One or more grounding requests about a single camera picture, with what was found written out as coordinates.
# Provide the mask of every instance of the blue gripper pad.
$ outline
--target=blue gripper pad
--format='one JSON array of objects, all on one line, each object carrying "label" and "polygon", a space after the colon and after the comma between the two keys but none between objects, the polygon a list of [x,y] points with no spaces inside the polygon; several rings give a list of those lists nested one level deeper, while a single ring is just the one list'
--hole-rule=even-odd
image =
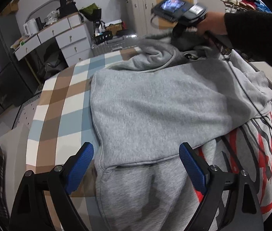
[{"label": "blue gripper pad", "polygon": [[204,195],[206,193],[205,175],[183,143],[179,148],[179,156],[194,188]]},{"label": "blue gripper pad", "polygon": [[73,191],[76,191],[82,178],[84,177],[90,162],[93,159],[94,149],[91,143],[88,144],[84,152],[81,154],[69,175],[67,176],[67,183],[65,185],[65,191],[70,195]]}]

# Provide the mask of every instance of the cardboard box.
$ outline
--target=cardboard box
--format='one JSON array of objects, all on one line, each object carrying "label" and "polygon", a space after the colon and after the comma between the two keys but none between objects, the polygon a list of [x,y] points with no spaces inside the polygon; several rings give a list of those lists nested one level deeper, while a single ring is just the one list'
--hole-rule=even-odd
[{"label": "cardboard box", "polygon": [[111,31],[113,36],[116,35],[117,31],[122,30],[122,29],[123,29],[122,28],[122,23],[118,23],[118,24],[115,24],[115,25],[111,24],[108,27],[106,27],[106,30]]},{"label": "cardboard box", "polygon": [[18,2],[20,0],[13,0],[12,2],[10,2],[5,9],[1,12],[1,16],[6,16],[9,15],[11,13],[15,13],[18,11]]}]

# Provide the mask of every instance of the white electric kettle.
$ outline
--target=white electric kettle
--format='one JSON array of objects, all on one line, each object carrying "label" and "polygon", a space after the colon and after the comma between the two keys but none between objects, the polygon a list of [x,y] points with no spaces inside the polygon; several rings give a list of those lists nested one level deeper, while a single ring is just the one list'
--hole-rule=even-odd
[{"label": "white electric kettle", "polygon": [[33,18],[23,25],[26,36],[32,36],[39,32],[36,20]]}]

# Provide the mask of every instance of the human hand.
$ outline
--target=human hand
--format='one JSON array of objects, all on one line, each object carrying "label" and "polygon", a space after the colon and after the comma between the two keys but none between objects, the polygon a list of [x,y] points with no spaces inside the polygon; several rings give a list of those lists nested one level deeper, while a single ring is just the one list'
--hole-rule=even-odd
[{"label": "human hand", "polygon": [[227,35],[225,14],[219,12],[207,12],[206,18],[197,25],[197,29],[199,35],[203,35],[208,30],[216,35]]}]

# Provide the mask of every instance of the white desk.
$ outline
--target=white desk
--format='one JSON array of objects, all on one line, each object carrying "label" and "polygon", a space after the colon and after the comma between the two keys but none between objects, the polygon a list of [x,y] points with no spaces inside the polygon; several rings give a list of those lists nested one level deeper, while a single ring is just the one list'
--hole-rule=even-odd
[{"label": "white desk", "polygon": [[26,63],[40,85],[41,82],[34,73],[26,55],[54,37],[69,67],[93,57],[89,31],[86,24],[81,23],[79,14],[74,13],[58,20],[29,38],[24,45],[19,46],[14,52],[17,60],[25,58]]}]

